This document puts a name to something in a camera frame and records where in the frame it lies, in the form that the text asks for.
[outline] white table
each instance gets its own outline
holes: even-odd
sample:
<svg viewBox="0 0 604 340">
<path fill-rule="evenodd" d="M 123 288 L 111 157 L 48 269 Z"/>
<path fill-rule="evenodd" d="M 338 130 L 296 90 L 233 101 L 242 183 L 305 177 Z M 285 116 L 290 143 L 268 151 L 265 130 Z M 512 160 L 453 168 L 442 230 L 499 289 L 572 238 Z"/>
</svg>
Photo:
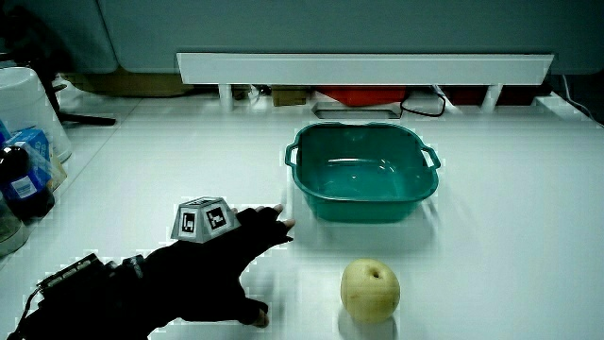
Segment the white table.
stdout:
<svg viewBox="0 0 604 340">
<path fill-rule="evenodd" d="M 117 262 L 170 244 L 176 205 L 207 195 L 239 209 L 284 203 L 297 221 L 292 243 L 242 275 L 271 325 L 177 320 L 152 339 L 602 339 L 604 133 L 558 96 L 539 102 L 559 115 L 465 107 L 388 120 L 435 149 L 439 188 L 395 226 L 351 228 L 313 218 L 284 164 L 296 132 L 319 121 L 309 108 L 143 99 L 0 270 L 0 333 L 47 274 L 90 252 Z M 393 318 L 373 327 L 354 324 L 339 297 L 359 257 L 401 283 Z"/>
</svg>

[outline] plastic bottle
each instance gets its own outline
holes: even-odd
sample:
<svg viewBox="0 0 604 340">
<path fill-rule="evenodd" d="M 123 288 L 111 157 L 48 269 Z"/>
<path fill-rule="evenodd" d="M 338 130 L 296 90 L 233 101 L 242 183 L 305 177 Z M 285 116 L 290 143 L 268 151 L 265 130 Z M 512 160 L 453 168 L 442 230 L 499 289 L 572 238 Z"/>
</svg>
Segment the plastic bottle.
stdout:
<svg viewBox="0 0 604 340">
<path fill-rule="evenodd" d="M 19 146 L 0 150 L 0 191 L 23 221 L 44 217 L 55 205 L 53 193 L 35 175 L 27 151 Z"/>
</svg>

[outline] black glove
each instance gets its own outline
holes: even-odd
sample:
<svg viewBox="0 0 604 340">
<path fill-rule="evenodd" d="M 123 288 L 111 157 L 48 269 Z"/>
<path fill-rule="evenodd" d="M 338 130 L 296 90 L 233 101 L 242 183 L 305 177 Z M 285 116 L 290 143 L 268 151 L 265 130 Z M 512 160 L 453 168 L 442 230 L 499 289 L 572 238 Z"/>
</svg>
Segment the black glove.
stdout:
<svg viewBox="0 0 604 340">
<path fill-rule="evenodd" d="M 142 264 L 142 290 L 133 305 L 141 326 L 151 332 L 180 317 L 186 321 L 238 320 L 249 325 L 268 306 L 245 296 L 239 277 L 270 247 L 290 242 L 291 226 L 280 211 L 263 208 L 237 213 L 241 226 L 205 244 L 177 241 L 151 253 Z M 167 294 L 180 298 L 167 298 Z"/>
</svg>

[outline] cable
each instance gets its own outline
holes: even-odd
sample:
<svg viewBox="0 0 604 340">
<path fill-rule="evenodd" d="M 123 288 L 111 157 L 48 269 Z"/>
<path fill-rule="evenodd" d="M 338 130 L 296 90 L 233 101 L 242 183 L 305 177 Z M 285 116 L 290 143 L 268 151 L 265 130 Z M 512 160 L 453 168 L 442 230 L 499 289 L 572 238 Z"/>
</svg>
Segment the cable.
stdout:
<svg viewBox="0 0 604 340">
<path fill-rule="evenodd" d="M 577 107 L 577 109 L 584 109 L 585 111 L 587 111 L 588 116 L 596 123 L 600 124 L 601 127 L 604 128 L 604 126 L 598 122 L 594 116 L 592 115 L 592 113 L 589 111 L 589 109 L 587 109 L 585 106 L 579 104 L 578 102 L 574 101 L 571 97 L 570 97 L 570 92 L 568 91 L 568 82 L 566 81 L 566 75 L 562 75 L 562 80 L 564 81 L 564 89 L 566 91 L 566 100 L 568 100 L 569 103 L 573 104 L 575 107 Z"/>
<path fill-rule="evenodd" d="M 421 111 L 418 111 L 418 110 L 407 109 L 407 108 L 405 108 L 403 106 L 403 101 L 400 102 L 400 109 L 402 111 L 408 111 L 408 112 L 419 114 L 419 115 L 423 115 L 423 116 L 426 116 L 426 117 L 440 117 L 440 116 L 442 116 L 443 113 L 445 113 L 445 106 L 446 106 L 445 95 L 443 93 L 439 93 L 440 92 L 440 88 L 438 88 L 437 85 L 430 86 L 430 89 L 434 92 L 434 94 L 436 94 L 443 101 L 443 107 L 441 108 L 441 111 L 439 113 L 432 114 L 432 113 L 421 112 Z"/>
<path fill-rule="evenodd" d="M 31 300 L 36 296 L 36 294 L 38 294 L 38 292 L 40 292 L 40 289 L 41 289 L 40 287 L 36 288 L 36 290 L 33 293 L 31 293 L 31 295 L 27 299 L 27 302 L 25 303 L 25 310 L 23 311 L 23 314 L 21 315 L 21 319 L 19 320 L 19 323 L 17 324 L 17 328 L 15 329 L 15 331 L 13 333 L 11 333 L 8 336 L 8 340 L 21 339 L 21 337 L 19 337 L 19 332 L 21 330 L 21 324 L 23 323 L 23 320 L 27 316 L 27 312 L 29 312 L 29 307 L 31 306 Z"/>
</svg>

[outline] black cable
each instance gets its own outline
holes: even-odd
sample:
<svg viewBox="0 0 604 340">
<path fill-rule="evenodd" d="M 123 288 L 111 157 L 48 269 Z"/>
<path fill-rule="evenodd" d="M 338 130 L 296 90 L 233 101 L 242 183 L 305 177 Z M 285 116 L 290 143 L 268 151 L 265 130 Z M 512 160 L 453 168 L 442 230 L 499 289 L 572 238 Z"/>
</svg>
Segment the black cable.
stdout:
<svg viewBox="0 0 604 340">
<path fill-rule="evenodd" d="M 443 115 L 443 113 L 445 113 L 445 106 L 446 106 L 446 100 L 445 100 L 445 97 L 444 97 L 442 94 L 437 93 L 436 91 L 434 91 L 434 89 L 432 89 L 432 91 L 433 91 L 433 92 L 434 92 L 434 94 L 436 94 L 436 95 L 437 95 L 439 98 L 441 98 L 441 100 L 443 100 L 443 107 L 441 108 L 441 111 L 440 111 L 439 113 L 432 114 L 432 113 L 425 113 L 425 112 L 421 112 L 421 111 L 418 111 L 418 110 L 407 109 L 407 108 L 405 108 L 405 107 L 403 106 L 403 101 L 401 101 L 401 102 L 400 102 L 400 109 L 401 109 L 402 111 L 408 111 L 408 112 L 415 113 L 415 114 L 419 114 L 419 115 L 423 115 L 423 116 L 426 116 L 426 117 L 440 117 L 440 116 L 442 116 L 442 115 Z"/>
<path fill-rule="evenodd" d="M 31 293 L 31 295 L 27 299 L 27 302 L 25 303 L 25 310 L 23 311 L 23 314 L 21 315 L 21 319 L 19 320 L 19 323 L 17 324 L 17 328 L 15 329 L 15 331 L 13 333 L 11 333 L 8 336 L 7 340 L 21 339 L 21 336 L 19 334 L 19 332 L 21 330 L 21 325 L 23 324 L 23 320 L 25 320 L 25 317 L 27 316 L 27 312 L 29 312 L 29 307 L 31 306 L 31 300 L 36 296 L 36 294 L 38 294 L 38 292 L 40 292 L 40 287 L 36 288 L 36 290 L 33 293 Z"/>
</svg>

